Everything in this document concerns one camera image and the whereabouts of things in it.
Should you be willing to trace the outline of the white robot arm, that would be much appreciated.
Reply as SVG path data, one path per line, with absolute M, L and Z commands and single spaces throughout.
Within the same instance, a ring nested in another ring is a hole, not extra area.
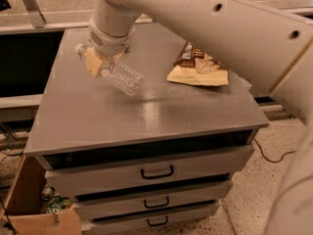
M 313 23 L 248 0 L 96 0 L 93 20 L 114 55 L 140 14 L 192 42 L 306 126 L 264 235 L 313 235 Z

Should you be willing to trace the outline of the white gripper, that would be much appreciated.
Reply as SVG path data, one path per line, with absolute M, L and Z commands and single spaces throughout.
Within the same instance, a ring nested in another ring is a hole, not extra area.
M 108 20 L 102 23 L 93 16 L 89 21 L 88 29 L 92 47 L 86 49 L 86 69 L 97 78 L 101 74 L 102 66 L 107 62 L 104 56 L 113 56 L 114 61 L 119 61 L 124 55 L 134 32 L 134 21 L 126 18 L 115 23 Z

